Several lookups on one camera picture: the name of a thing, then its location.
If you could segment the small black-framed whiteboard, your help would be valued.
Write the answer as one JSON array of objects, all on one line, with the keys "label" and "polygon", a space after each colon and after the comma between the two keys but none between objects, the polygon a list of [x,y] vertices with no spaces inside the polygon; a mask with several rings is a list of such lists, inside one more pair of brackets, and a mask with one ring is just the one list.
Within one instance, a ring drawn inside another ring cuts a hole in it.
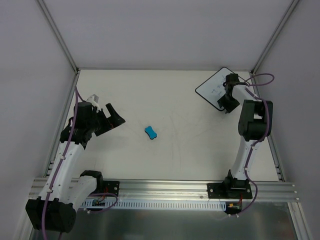
[{"label": "small black-framed whiteboard", "polygon": [[223,111],[224,108],[219,106],[218,100],[226,93],[223,83],[229,74],[234,74],[234,72],[227,67],[222,67],[195,89],[195,92],[201,98],[220,112]]}]

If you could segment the blue whiteboard eraser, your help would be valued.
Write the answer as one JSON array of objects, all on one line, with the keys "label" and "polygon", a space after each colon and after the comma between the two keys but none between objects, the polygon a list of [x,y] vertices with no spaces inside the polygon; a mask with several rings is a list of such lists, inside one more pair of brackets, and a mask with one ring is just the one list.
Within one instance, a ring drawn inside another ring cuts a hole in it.
[{"label": "blue whiteboard eraser", "polygon": [[144,129],[144,132],[148,135],[150,140],[154,140],[157,138],[157,133],[154,131],[154,129],[151,126],[147,126]]}]

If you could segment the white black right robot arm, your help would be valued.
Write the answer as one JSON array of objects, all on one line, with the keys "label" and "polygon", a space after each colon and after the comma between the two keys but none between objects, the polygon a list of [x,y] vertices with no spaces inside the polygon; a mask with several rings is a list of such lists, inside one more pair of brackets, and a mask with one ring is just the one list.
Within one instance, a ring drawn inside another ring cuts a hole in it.
[{"label": "white black right robot arm", "polygon": [[228,74],[223,86],[225,94],[217,101],[219,106],[227,113],[241,106],[237,127],[240,145],[232,168],[212,192],[218,198],[251,199],[251,165],[261,143],[271,134],[274,105],[253,93],[249,89],[252,85],[241,82],[236,73]]}]

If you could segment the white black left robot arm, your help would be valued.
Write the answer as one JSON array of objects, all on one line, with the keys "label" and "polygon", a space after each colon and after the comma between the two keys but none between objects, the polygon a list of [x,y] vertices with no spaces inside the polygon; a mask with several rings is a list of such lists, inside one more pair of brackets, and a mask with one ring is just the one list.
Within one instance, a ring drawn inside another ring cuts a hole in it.
[{"label": "white black left robot arm", "polygon": [[103,174],[96,170],[83,171],[75,186],[70,187],[77,161],[92,136],[103,135],[126,122],[111,103],[105,107],[109,116],[93,100],[74,106],[73,116],[60,134],[52,171],[38,197],[29,199],[25,206],[34,229],[69,233],[75,224],[77,210],[87,197],[114,196],[106,188]]}]

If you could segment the left table edge rail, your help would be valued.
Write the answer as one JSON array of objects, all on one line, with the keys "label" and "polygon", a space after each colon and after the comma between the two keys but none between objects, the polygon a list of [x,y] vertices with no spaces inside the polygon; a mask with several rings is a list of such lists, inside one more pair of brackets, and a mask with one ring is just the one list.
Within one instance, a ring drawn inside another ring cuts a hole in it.
[{"label": "left table edge rail", "polygon": [[62,112],[61,112],[61,114],[60,114],[60,116],[58,118],[57,128],[56,128],[56,130],[54,132],[54,135],[53,135],[53,142],[49,147],[49,152],[48,152],[48,155],[47,155],[46,163],[45,163],[45,165],[43,167],[43,173],[41,174],[41,176],[44,177],[44,178],[47,177],[47,173],[49,171],[51,162],[55,160],[57,149],[59,147],[60,134],[61,134],[61,131],[64,128],[66,119],[68,117],[68,112],[69,112],[69,109],[70,109],[70,105],[72,103],[73,95],[74,95],[74,92],[75,92],[75,87],[77,85],[80,72],[81,72],[81,70],[78,68],[77,71],[74,73],[74,76],[72,78],[71,84],[68,86],[66,95],[63,98]]}]

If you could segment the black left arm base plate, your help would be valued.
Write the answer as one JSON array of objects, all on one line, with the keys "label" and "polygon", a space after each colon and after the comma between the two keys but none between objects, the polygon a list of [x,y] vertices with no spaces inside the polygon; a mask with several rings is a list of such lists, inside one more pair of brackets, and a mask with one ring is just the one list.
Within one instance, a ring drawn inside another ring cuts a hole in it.
[{"label": "black left arm base plate", "polygon": [[103,180],[98,188],[98,193],[109,193],[119,196],[120,182],[115,180]]}]

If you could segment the front aluminium mounting rail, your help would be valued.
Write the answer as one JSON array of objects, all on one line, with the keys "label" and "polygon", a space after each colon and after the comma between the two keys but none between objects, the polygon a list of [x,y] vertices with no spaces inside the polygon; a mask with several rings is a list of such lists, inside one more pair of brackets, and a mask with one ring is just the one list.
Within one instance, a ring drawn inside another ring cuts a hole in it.
[{"label": "front aluminium mounting rail", "polygon": [[[120,179],[118,197],[120,200],[208,200],[208,181],[193,180],[138,180]],[[294,183],[282,181],[258,181],[257,202],[300,201]]]}]

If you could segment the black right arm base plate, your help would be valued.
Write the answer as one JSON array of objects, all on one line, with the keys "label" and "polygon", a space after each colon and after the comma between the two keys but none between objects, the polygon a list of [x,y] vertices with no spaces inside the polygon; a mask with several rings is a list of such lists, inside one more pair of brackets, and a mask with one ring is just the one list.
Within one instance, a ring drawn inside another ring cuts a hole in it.
[{"label": "black right arm base plate", "polygon": [[253,198],[250,184],[244,186],[230,186],[222,183],[208,183],[207,194],[209,199],[245,199]]}]

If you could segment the right aluminium corner post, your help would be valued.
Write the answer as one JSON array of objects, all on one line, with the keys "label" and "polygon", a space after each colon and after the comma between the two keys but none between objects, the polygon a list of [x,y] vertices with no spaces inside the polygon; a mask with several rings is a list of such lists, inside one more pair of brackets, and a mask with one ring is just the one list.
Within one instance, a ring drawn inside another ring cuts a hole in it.
[{"label": "right aluminium corner post", "polygon": [[272,32],[269,40],[267,41],[267,44],[263,48],[261,54],[259,55],[257,61],[255,62],[253,68],[251,69],[250,73],[253,75],[255,74],[259,68],[262,66],[264,63],[267,55],[269,52],[272,50],[275,42],[277,41],[278,37],[282,33],[282,30],[286,26],[287,22],[290,20],[292,14],[298,7],[300,0],[291,0],[287,9],[285,10],[283,16],[281,17],[280,21],[278,22],[277,26],[275,27],[274,31]]}]

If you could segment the aluminium corner post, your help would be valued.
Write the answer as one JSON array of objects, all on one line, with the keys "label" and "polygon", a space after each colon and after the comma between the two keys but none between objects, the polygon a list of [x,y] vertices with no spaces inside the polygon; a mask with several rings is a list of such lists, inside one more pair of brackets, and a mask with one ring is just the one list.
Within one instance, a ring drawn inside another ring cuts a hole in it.
[{"label": "aluminium corner post", "polygon": [[40,11],[42,12],[45,20],[48,23],[49,28],[51,29],[57,43],[59,44],[64,56],[66,57],[71,69],[77,74],[79,71],[79,68],[74,60],[74,58],[71,55],[71,52],[46,4],[46,2],[44,0],[35,0],[35,2],[37,3]]},{"label": "aluminium corner post", "polygon": [[267,41],[267,44],[263,48],[261,54],[259,55],[257,61],[255,62],[253,68],[251,69],[250,73],[253,75],[255,74],[259,68],[262,66],[264,63],[267,55],[269,52],[272,50],[275,42],[277,41],[278,37],[282,33],[282,30],[286,26],[287,22],[290,20],[292,14],[298,7],[300,0],[291,0],[287,9],[285,10],[283,16],[281,17],[280,21],[278,22],[277,26],[275,27],[274,31],[272,32],[269,40]]}]

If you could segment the left aluminium corner post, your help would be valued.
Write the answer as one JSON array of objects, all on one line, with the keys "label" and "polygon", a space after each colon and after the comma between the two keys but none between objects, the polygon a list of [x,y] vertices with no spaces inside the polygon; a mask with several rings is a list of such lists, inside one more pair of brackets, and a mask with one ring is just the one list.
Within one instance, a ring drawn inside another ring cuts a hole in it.
[{"label": "left aluminium corner post", "polygon": [[45,20],[48,23],[49,28],[51,29],[57,43],[59,44],[64,56],[66,57],[71,69],[77,74],[79,71],[79,68],[74,60],[74,58],[71,55],[71,52],[46,4],[46,2],[44,0],[35,0],[35,2],[37,3],[40,11],[42,12]]}]

